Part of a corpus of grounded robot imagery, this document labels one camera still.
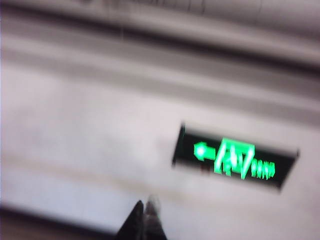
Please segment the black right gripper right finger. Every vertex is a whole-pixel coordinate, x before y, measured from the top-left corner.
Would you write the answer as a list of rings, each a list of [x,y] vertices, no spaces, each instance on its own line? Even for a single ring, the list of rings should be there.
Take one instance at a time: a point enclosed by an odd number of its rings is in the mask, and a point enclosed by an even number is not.
[[[160,200],[156,195],[150,195],[144,210],[144,239],[166,240],[167,236],[160,219]]]

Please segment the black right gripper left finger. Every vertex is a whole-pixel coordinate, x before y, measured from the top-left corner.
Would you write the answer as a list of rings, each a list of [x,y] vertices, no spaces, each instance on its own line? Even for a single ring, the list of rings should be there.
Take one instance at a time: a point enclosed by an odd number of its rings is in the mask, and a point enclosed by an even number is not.
[[[117,239],[141,240],[143,234],[143,214],[144,204],[139,200],[127,216],[121,228],[118,230]]]

